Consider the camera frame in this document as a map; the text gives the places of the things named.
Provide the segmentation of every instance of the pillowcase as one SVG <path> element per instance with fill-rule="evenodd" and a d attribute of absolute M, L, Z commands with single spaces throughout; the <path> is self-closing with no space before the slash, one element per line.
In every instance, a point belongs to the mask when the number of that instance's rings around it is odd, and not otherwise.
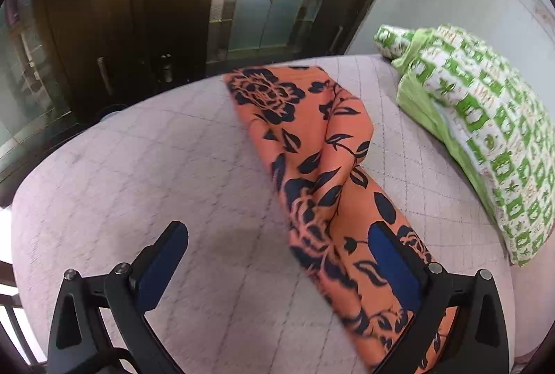
<path fill-rule="evenodd" d="M 548 113 L 507 59 L 464 29 L 418 29 L 408 46 L 405 34 L 383 26 L 376 35 L 380 50 L 400 56 L 392 62 L 403 75 L 398 104 L 446 144 L 511 261 L 526 264 L 553 224 L 555 128 Z"/>

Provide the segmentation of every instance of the white wall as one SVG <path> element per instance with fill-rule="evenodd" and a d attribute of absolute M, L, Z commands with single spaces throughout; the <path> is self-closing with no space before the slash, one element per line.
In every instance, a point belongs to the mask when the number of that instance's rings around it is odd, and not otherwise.
<path fill-rule="evenodd" d="M 381 24 L 406 28 L 435 27 L 440 24 L 461 26 L 507 56 L 555 118 L 555 101 L 551 99 L 555 91 L 555 20 L 544 2 L 375 0 L 347 53 L 376 53 L 374 34 Z"/>

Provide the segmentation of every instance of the floral pattern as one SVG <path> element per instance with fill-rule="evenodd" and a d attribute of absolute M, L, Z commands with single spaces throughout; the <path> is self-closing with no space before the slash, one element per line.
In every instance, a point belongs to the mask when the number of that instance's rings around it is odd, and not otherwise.
<path fill-rule="evenodd" d="M 432 257 L 360 166 L 373 132 L 363 103 L 319 67 L 249 68 L 224 80 L 289 218 L 293 256 L 339 316 L 361 359 L 376 367 L 413 311 L 400 305 L 374 259 L 370 225 L 385 222 L 424 263 Z M 442 336 L 417 373 L 434 365 L 452 320 L 452 314 L 443 319 Z"/>
<path fill-rule="evenodd" d="M 292 82 L 279 82 L 267 68 L 246 68 L 232 74 L 228 90 L 238 105 L 257 106 L 271 124 L 295 120 L 295 105 L 305 93 Z"/>

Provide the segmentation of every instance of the metal bolt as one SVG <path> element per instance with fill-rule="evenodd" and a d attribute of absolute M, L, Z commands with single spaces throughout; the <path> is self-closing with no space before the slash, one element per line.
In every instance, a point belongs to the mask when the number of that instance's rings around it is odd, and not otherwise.
<path fill-rule="evenodd" d="M 126 274 L 127 271 L 129 271 L 129 268 L 131 266 L 129 265 L 129 263 L 120 263 L 116 266 L 116 274 L 117 275 L 122 275 L 122 274 Z"/>
<path fill-rule="evenodd" d="M 441 273 L 441 272 L 443 271 L 443 266 L 441 266 L 439 263 L 436 263 L 436 262 L 434 261 L 434 262 L 431 262 L 431 263 L 428 265 L 428 269 L 429 269 L 429 271 L 430 271 L 431 273 L 433 273 L 433 274 L 439 274 L 439 273 Z"/>
<path fill-rule="evenodd" d="M 75 269 L 68 269 L 64 272 L 64 279 L 71 282 L 77 276 L 77 271 Z"/>
<path fill-rule="evenodd" d="M 491 272 L 487 269 L 480 269 L 480 277 L 482 277 L 484 280 L 491 280 L 493 276 Z"/>

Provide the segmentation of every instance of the folded orange fabric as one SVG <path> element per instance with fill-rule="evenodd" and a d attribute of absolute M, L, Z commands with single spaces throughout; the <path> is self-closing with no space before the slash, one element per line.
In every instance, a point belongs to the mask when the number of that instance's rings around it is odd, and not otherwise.
<path fill-rule="evenodd" d="M 380 273 L 368 229 L 384 221 L 425 263 L 433 258 L 359 165 L 374 130 L 363 103 L 320 67 L 246 68 L 224 81 L 290 219 L 293 255 L 376 367 L 413 313 Z M 417 372 L 436 362 L 453 317 L 449 308 Z"/>

